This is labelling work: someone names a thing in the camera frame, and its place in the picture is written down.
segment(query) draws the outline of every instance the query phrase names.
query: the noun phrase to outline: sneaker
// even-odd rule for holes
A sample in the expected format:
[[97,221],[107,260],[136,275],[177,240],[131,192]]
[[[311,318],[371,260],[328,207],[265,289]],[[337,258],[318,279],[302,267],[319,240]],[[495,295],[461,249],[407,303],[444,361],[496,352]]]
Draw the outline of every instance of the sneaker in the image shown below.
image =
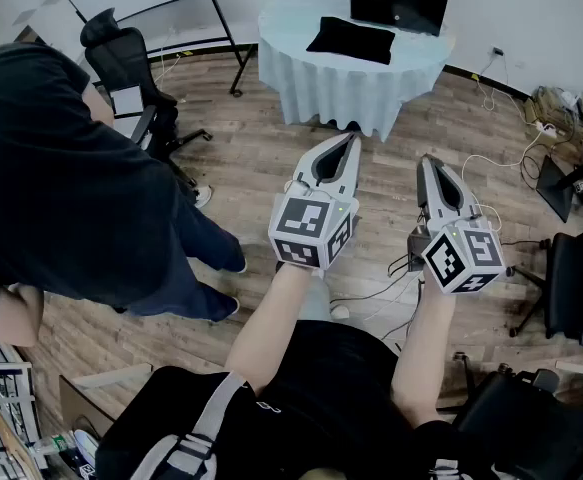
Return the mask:
[[209,322],[211,324],[217,324],[217,323],[222,322],[222,320],[226,320],[230,316],[235,315],[238,311],[240,311],[240,301],[236,297],[231,297],[231,298],[235,301],[236,308],[231,313],[229,313],[227,316],[222,318],[221,320],[212,320],[210,318],[198,318],[197,320],[201,320],[203,322]]
[[244,258],[244,267],[242,267],[240,270],[233,270],[227,267],[222,267],[222,270],[226,270],[227,272],[233,272],[234,274],[244,274],[247,271],[247,259],[246,257]]
[[249,264],[247,263],[246,257],[244,258],[244,268],[242,270],[238,270],[236,274],[244,274],[247,271],[247,267]]
[[233,316],[238,311],[240,311],[240,301],[237,299],[237,297],[231,297],[231,298],[235,301],[237,307],[235,308],[235,311],[233,313],[231,313],[229,316]]
[[334,307],[331,310],[331,318],[333,318],[336,321],[337,320],[346,320],[350,316],[351,316],[351,313],[349,312],[349,308],[347,308],[346,306],[343,306],[342,304],[338,304],[336,307]]
[[209,185],[198,185],[195,189],[195,207],[200,209],[209,202],[213,189]]

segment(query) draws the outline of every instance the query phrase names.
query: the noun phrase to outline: white tablecloth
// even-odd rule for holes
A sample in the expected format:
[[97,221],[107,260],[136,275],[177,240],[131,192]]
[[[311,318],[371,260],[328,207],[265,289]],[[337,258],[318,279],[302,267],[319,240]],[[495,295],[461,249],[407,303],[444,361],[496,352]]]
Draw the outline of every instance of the white tablecloth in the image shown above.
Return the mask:
[[280,93],[284,121],[335,120],[343,130],[355,121],[367,136],[377,130],[385,141],[402,103],[433,89],[453,49],[453,37],[395,32],[389,65],[345,55],[307,52],[322,16],[347,21],[343,8],[307,3],[278,3],[260,14],[260,80]]

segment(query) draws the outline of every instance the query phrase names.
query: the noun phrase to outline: black chair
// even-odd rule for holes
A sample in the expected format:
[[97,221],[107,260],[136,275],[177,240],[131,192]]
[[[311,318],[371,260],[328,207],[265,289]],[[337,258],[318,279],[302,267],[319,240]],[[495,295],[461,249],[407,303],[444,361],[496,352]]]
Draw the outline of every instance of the black chair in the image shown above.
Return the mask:
[[453,425],[472,434],[495,468],[520,480],[583,480],[583,407],[559,402],[549,370],[490,373]]
[[200,129],[184,137],[177,136],[177,100],[156,87],[140,31],[132,27],[120,29],[113,11],[102,11],[84,25],[80,42],[86,48],[85,57],[107,92],[140,87],[145,107],[155,107],[149,128],[153,140],[147,152],[167,163],[189,185],[195,186],[195,180],[186,176],[171,161],[170,155],[196,137],[211,140],[212,135]]
[[[547,242],[543,241],[541,248],[547,248]],[[583,345],[583,241],[564,233],[555,235],[547,248],[546,280],[517,266],[509,267],[507,276],[516,272],[537,285],[542,295],[522,323],[510,329],[511,337],[522,331],[534,313],[544,309],[547,338],[562,332]]]

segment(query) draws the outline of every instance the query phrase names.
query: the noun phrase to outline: backpack strap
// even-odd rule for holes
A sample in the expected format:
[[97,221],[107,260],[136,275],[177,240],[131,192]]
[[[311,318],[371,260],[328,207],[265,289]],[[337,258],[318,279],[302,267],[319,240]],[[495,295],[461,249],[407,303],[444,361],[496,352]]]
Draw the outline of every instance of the backpack strap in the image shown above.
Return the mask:
[[229,373],[207,401],[193,431],[184,439],[174,435],[161,439],[145,456],[131,480],[151,478],[165,459],[171,467],[182,472],[183,479],[200,477],[198,473],[204,473],[200,471],[204,462],[212,458],[211,448],[220,432],[229,402],[244,382],[237,373]]

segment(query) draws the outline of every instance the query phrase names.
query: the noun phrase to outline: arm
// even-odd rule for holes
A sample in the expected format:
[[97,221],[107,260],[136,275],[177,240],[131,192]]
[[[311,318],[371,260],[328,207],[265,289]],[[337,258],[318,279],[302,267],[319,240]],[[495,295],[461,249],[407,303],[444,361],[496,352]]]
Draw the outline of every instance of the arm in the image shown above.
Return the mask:
[[284,264],[231,347],[225,369],[242,375],[256,395],[278,372],[310,280],[310,270]]
[[0,287],[0,341],[32,347],[38,341],[44,295],[33,286]]
[[441,419],[436,402],[444,376],[444,356],[455,296],[443,295],[429,267],[409,336],[393,374],[393,402],[415,428]]
[[91,119],[100,121],[113,128],[113,110],[93,85],[87,84],[86,89],[82,93],[82,101],[89,107]]

